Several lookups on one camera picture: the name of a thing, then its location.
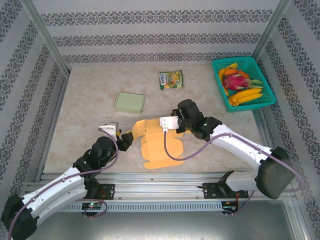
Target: cable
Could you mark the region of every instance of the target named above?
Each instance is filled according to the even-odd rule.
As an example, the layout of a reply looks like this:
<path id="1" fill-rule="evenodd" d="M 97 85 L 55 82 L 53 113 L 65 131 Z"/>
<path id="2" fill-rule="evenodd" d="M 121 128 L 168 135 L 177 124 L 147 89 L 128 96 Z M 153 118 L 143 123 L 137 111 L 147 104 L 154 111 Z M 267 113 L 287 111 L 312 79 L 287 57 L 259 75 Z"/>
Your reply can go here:
<path id="1" fill-rule="evenodd" d="M 245 203 L 242 205 L 242 207 L 241 207 L 238 211 L 232 212 L 232 211 L 229 211 L 229 210 L 226 210 L 226 209 L 223 209 L 223 211 L 227 212 L 228 214 L 233 214 L 233 215 L 238 214 L 238 213 L 241 212 L 241 211 L 245 208 L 245 206 L 249 203 L 250 199 L 252 199 L 252 197 L 254 196 L 254 193 L 255 193 L 255 191 L 252 191 L 252 192 L 251 192 L 251 194 L 250 194 L 250 196 L 248 197 L 248 199 L 245 201 Z"/>
<path id="2" fill-rule="evenodd" d="M 298 179 L 299 179 L 299 187 L 296 189 L 289 189 L 289 190 L 284 190 L 284 193 L 295 193 L 300 191 L 301 189 L 303 189 L 304 187 L 304 180 L 302 179 L 302 177 L 300 176 L 299 173 L 296 172 L 296 170 L 294 170 L 292 167 L 290 167 L 289 165 L 285 164 L 284 162 L 280 161 L 279 159 L 277 159 L 276 157 L 270 155 L 269 153 L 261 150 L 259 147 L 257 147 L 256 145 L 252 144 L 251 142 L 246 141 L 245 139 L 235 135 L 235 134 L 231 134 L 231 133 L 221 133 L 219 135 L 214 136 L 213 138 L 211 138 L 208 142 L 205 143 L 205 145 L 203 145 L 203 147 L 201 147 L 198 151 L 196 151 L 195 153 L 191 154 L 190 156 L 184 157 L 184 158 L 175 158 L 173 156 L 170 155 L 170 153 L 168 152 L 167 149 L 167 132 L 164 132 L 164 151 L 165 153 L 168 155 L 169 158 L 176 160 L 176 161 L 184 161 L 184 160 L 188 160 L 190 158 L 193 158 L 194 156 L 196 156 L 197 154 L 199 154 L 200 152 L 202 152 L 209 144 L 211 144 L 214 140 L 221 138 L 221 137 L 230 137 L 230 138 L 235 138 L 238 139 L 240 142 L 247 144 L 249 147 L 253 148 L 254 150 L 262 153 L 263 155 L 266 155 L 267 157 L 271 158 L 272 160 L 276 161 L 278 164 L 282 165 L 283 167 L 285 167 L 286 169 L 288 169 L 289 171 L 291 171 Z"/>
<path id="3" fill-rule="evenodd" d="M 11 240 L 11 235 L 12 235 L 12 231 L 14 229 L 14 226 L 16 224 L 16 221 L 19 217 L 19 215 L 22 213 L 23 210 L 25 210 L 27 208 L 27 206 L 29 206 L 31 203 L 33 203 L 41 194 L 43 194 L 44 192 L 48 191 L 49 189 L 51 189 L 52 187 L 54 187 L 55 185 L 61 183 L 61 182 L 64 182 L 68 179 L 71 179 L 73 177 L 77 177 L 77 176 L 82 176 L 82 175 L 87 175 L 87 174 L 95 174 L 95 173 L 101 173 L 109 168 L 111 168 L 113 165 L 115 165 L 115 163 L 117 162 L 118 160 L 118 157 L 119 157 L 119 148 L 118 148 L 118 145 L 117 145 L 117 142 L 114 140 L 114 138 L 106 131 L 102 130 L 101 128 L 98 129 L 99 132 L 102 132 L 104 134 L 106 134 L 112 141 L 113 141 L 113 144 L 115 146 L 115 159 L 114 161 L 108 165 L 108 166 L 105 166 L 101 169 L 97 169 L 97 170 L 91 170 L 91 171 L 84 171 L 84 172 L 79 172 L 79 173 L 76 173 L 76 174 L 73 174 L 73 175 L 70 175 L 70 176 L 67 176 L 65 178 L 62 178 L 58 181 L 55 181 L 53 182 L 51 185 L 47 186 L 46 188 L 44 188 L 43 190 L 41 190 L 40 192 L 38 192 L 33 198 L 31 198 L 22 208 L 20 208 L 20 210 L 16 213 L 16 215 L 14 216 L 12 222 L 11 222 L 11 225 L 10 225 L 10 228 L 9 228 L 9 232 L 8 232 L 8 240 Z"/>
<path id="4" fill-rule="evenodd" d="M 236 192 L 235 193 L 235 197 L 236 197 L 236 206 L 235 207 L 238 207 L 239 206 L 239 193 L 238 192 Z"/>

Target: teal basket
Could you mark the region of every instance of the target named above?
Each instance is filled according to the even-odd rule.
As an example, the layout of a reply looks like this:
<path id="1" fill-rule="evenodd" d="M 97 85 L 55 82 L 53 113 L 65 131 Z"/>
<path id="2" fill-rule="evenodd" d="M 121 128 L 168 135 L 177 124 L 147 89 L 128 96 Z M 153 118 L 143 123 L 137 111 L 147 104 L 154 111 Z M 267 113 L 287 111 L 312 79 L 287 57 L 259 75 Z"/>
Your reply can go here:
<path id="1" fill-rule="evenodd" d="M 246 74 L 250 76 L 250 79 L 258 79 L 262 82 L 263 85 L 262 89 L 262 97 L 257 99 L 245 102 L 240 104 L 239 106 L 231 106 L 228 101 L 228 97 L 225 94 L 224 88 L 221 84 L 221 81 L 218 76 L 218 72 L 220 69 L 226 68 L 231 64 L 237 63 L 237 69 L 244 71 Z M 222 58 L 217 59 L 212 62 L 212 67 L 214 71 L 214 78 L 215 82 L 218 86 L 220 94 L 222 96 L 223 103 L 227 112 L 240 112 L 240 111 L 247 111 L 247 110 L 256 110 L 263 108 L 268 105 L 272 105 L 276 102 L 276 97 L 271 91 L 267 80 L 265 79 L 264 75 L 262 74 L 258 64 L 251 56 L 237 56 L 237 57 L 229 57 L 229 58 Z M 237 93 L 237 91 L 229 90 L 229 96 Z"/>

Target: fruit basket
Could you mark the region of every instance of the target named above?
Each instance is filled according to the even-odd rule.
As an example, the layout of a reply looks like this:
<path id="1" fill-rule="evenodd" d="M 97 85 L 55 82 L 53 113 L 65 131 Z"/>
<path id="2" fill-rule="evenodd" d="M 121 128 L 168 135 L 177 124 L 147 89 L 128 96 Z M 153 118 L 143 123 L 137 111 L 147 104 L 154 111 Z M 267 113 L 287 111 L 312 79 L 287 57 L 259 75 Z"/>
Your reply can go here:
<path id="1" fill-rule="evenodd" d="M 242 103 L 239 106 L 231 106 L 229 104 L 228 97 L 225 94 L 223 85 L 219 79 L 218 72 L 220 69 L 226 68 L 229 65 L 234 63 L 237 63 L 238 64 L 237 69 L 247 73 L 250 76 L 250 79 L 257 79 L 262 82 L 261 84 L 263 86 L 263 89 L 261 92 L 263 94 L 262 97 Z M 252 57 L 237 56 L 237 57 L 217 59 L 212 62 L 212 67 L 213 67 L 215 82 L 218 86 L 218 89 L 222 96 L 222 100 L 227 112 L 233 113 L 233 112 L 240 112 L 240 111 L 247 111 L 247 110 L 256 110 L 268 105 L 272 105 L 276 102 L 275 95 L 273 94 L 270 86 L 267 83 L 267 80 L 265 79 L 260 68 L 258 67 L 258 64 Z M 228 89 L 227 91 L 229 92 L 229 96 L 232 96 L 233 94 L 237 93 L 237 91 L 230 90 L 230 89 Z"/>

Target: yellow banana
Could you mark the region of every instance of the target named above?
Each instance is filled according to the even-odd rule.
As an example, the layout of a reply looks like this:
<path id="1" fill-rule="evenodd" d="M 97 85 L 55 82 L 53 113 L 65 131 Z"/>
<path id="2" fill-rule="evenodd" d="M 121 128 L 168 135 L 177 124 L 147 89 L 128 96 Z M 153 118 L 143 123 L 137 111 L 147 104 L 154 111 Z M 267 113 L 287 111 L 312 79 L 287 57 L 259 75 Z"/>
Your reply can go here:
<path id="1" fill-rule="evenodd" d="M 229 104 L 236 107 L 239 104 L 243 104 L 253 99 L 260 98 L 263 95 L 262 93 L 260 93 L 261 91 L 261 88 L 250 88 L 247 90 L 239 91 L 228 98 Z"/>
<path id="2" fill-rule="evenodd" d="M 226 70 L 231 69 L 231 68 L 235 69 L 237 67 L 238 67 L 238 63 L 232 63 L 231 65 L 220 69 L 220 71 L 218 72 L 218 76 L 220 78 L 221 84 L 222 84 L 223 77 L 224 77 L 224 74 L 225 74 Z M 224 86 L 222 86 L 222 87 L 223 87 L 225 95 L 229 96 L 228 90 Z"/>
<path id="3" fill-rule="evenodd" d="M 246 97 L 243 97 L 243 98 L 240 98 L 237 103 L 238 104 L 243 104 L 245 102 L 249 102 L 251 100 L 254 100 L 254 99 L 258 99 L 260 97 L 262 97 L 262 93 L 258 93 L 258 94 L 253 94 L 253 95 L 250 95 L 250 96 L 246 96 Z"/>

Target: metal profile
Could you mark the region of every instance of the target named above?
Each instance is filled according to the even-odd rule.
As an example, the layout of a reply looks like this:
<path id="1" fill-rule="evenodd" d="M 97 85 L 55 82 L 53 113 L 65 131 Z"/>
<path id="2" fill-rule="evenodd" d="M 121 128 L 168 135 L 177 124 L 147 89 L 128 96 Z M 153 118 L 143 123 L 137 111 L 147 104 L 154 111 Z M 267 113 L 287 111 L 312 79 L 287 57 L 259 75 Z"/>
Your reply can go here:
<path id="1" fill-rule="evenodd" d="M 33 192 L 60 174 L 43 174 L 40 182 L 30 182 L 26 192 Z M 119 202 L 207 202 L 203 189 L 198 188 L 203 183 L 215 183 L 223 173 L 101 173 L 96 179 L 101 184 L 115 184 L 114 199 L 108 203 Z M 296 199 L 295 193 L 283 193 L 279 200 Z M 228 199 L 212 199 L 210 202 L 234 201 Z M 269 200 L 261 192 L 254 194 L 253 201 Z"/>
<path id="2" fill-rule="evenodd" d="M 288 199 L 283 201 L 283 203 L 289 218 L 294 238 L 297 240 L 311 240 L 298 200 Z"/>
<path id="3" fill-rule="evenodd" d="M 66 76 L 65 79 L 64 79 L 64 83 L 63 83 L 63 86 L 62 86 L 62 89 L 61 89 L 61 93 L 60 93 L 59 99 L 58 99 L 58 104 L 57 104 L 55 112 L 54 112 L 54 116 L 53 116 L 53 119 L 52 119 L 51 127 L 49 129 L 48 140 L 47 140 L 47 142 L 46 142 L 46 144 L 44 146 L 42 158 L 40 160 L 40 164 L 39 164 L 39 168 L 38 168 L 38 172 L 36 173 L 36 176 L 35 176 L 35 180 L 34 180 L 35 182 L 39 182 L 40 181 L 42 173 L 43 173 L 43 169 L 44 169 L 45 164 L 46 164 L 46 160 L 47 160 L 47 157 L 48 157 L 48 154 L 49 154 L 49 150 L 50 150 L 50 145 L 51 145 L 52 139 L 54 137 L 55 129 L 56 129 L 57 122 L 58 122 L 59 113 L 60 113 L 60 110 L 61 110 L 61 107 L 62 107 L 62 102 L 63 102 L 63 99 L 65 97 L 68 81 L 69 81 L 69 77 Z"/>
<path id="4" fill-rule="evenodd" d="M 253 117 L 255 121 L 256 128 L 258 130 L 259 137 L 261 139 L 261 144 L 269 148 L 273 148 L 274 144 L 272 143 L 270 133 L 267 128 L 266 120 L 261 109 L 253 110 Z"/>
<path id="5" fill-rule="evenodd" d="M 257 43 L 253 53 L 252 57 L 257 61 L 263 52 L 266 44 L 268 43 L 271 35 L 277 28 L 277 24 L 279 23 L 280 19 L 284 15 L 286 9 L 288 8 L 289 4 L 291 3 L 291 0 L 280 0 L 278 5 L 276 6 L 266 28 L 264 29 L 263 34 L 261 35 L 259 42 Z"/>
<path id="6" fill-rule="evenodd" d="M 74 213 L 83 212 L 83 202 L 74 202 L 63 207 L 59 212 Z M 105 205 L 101 206 L 100 212 L 106 209 Z M 154 213 L 154 212 L 211 212 L 222 211 L 220 201 L 204 202 L 107 202 L 108 213 Z"/>
<path id="7" fill-rule="evenodd" d="M 52 54 L 54 60 L 58 64 L 63 75 L 65 77 L 69 77 L 70 69 L 69 69 L 64 57 L 60 53 L 58 46 L 56 45 L 54 38 L 51 36 L 44 20 L 42 19 L 35 4 L 33 3 L 33 0 L 21 0 L 21 4 L 24 7 L 24 9 L 26 10 L 29 17 L 31 18 L 37 31 L 41 35 L 42 40 L 44 41 L 44 43 L 46 44 L 46 46 L 50 50 L 50 53 Z"/>

